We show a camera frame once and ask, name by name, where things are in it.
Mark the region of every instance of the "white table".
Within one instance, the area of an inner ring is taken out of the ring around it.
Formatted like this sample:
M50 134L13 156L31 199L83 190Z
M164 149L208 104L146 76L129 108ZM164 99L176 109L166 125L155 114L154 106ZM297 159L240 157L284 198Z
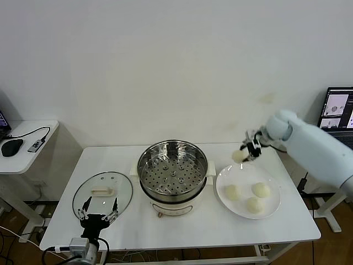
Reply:
M44 148L50 137L53 135L58 127L58 121L56 120L27 120L27 121L12 121L9 122L12 127L10 134L13 136L20 136L29 133L35 129L43 126L49 126L50 132L48 133L45 143L38 149L36 153L27 152L27 150L35 143L35 141L41 139L47 132L48 129L42 129L36 131L30 135L27 135L21 139L24 140L18 153L12 157L4 157L0 155L0 175L11 175L11 174L22 174L25 173L28 168L35 161L40 151ZM1 141L0 148L2 145L10 140ZM13 187L8 187L0 179L0 197L10 204L17 211L22 213L29 219L27 226L25 227L23 233L29 233L32 231L34 226L42 226L44 219L39 215L43 210L43 206L39 205L36 210L32 210L31 207L26 205L20 198L14 195L11 190Z
M215 162L216 171L233 163L231 155L239 149L238 143L199 144L208 160ZM104 171L118 171L129 175L131 165L136 163L147 146L88 147L72 173L52 220L40 244L42 250L50 246L68 246L73 237L83 231L72 211L72 199L78 187L91 176ZM320 238L311 214L300 197L290 176L272 149L263 150L255 161L266 168L281 189L281 206L269 218L249 220L223 207L215 196L213 186L203 191L203 201L191 213L183 216L157 217L138 181L132 179L133 197L129 207L100 237L109 242L110 249L155 250L166 248L225 247L263 243L286 243L271 251L267 257L249 260L227 259L213 264L239 262L271 262L300 241ZM206 264L193 261L181 264Z

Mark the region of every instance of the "small white desk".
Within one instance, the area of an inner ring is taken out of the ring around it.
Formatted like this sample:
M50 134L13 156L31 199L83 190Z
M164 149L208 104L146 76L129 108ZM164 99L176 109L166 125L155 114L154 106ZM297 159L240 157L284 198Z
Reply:
M27 152L27 150L35 143L36 140L41 139L48 132L48 129L42 129L21 138L24 140L24 143L16 155L12 157L4 157L0 154L0 175L25 173L58 127L58 121L56 120L27 120L12 121L9 123L12 127L10 134L13 136L24 135L43 126L49 126L50 132L45 139L45 143L36 153L30 153ZM3 140L0 143L0 148L7 141L10 140ZM42 210L42 207L38 207L36 211L32 210L31 207L26 205L20 198L14 195L11 192L11 189L13 189L13 187L8 187L5 183L1 182L0 178L0 197L29 219L29 222L23 233L31 232L34 226L42 226L44 220L38 214Z

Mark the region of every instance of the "steamed bun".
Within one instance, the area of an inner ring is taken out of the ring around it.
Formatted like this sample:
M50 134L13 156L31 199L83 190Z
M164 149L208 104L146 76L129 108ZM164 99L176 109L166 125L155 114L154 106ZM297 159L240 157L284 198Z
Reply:
M251 197L247 200L247 209L253 214L258 214L263 210L263 205L259 198Z
M253 193L260 198L266 198L271 195L271 189L263 182L256 183L252 186Z
M226 196L229 200L239 200L240 188L237 185L226 186Z
M235 163L238 163L238 164L242 163L246 157L247 156L243 150L234 151L232 154L232 159L234 160Z

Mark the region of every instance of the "robotic arm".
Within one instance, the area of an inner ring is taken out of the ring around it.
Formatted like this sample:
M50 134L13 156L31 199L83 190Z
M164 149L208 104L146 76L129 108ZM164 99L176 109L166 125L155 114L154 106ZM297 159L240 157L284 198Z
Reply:
M305 123L288 110L273 115L253 138L247 136L241 150L246 148L254 160L261 148L279 142L287 153L314 178L343 190L353 197L353 150L322 129Z
M78 215L80 219L81 227L84 228L81 237L74 237L71 240L69 247L59 248L59 250L69 250L72 254L72 258L67 259L65 264L69 265L94 265L97 262L97 251L99 249L98 240L103 241L108 249L108 243L99 238L101 230L106 229L116 220L119 216L117 198L115 198L113 208L109 214L88 214L88 208L92 197L83 204L82 209L78 209ZM46 251L56 251L55 247L47 248L42 254L42 264L45 265L45 253Z

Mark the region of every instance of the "black mouse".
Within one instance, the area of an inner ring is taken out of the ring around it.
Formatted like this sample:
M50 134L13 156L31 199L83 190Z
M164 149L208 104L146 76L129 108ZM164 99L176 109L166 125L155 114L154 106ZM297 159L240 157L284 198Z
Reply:
M1 153L4 157L14 156L17 154L22 144L22 139L10 140L2 145Z

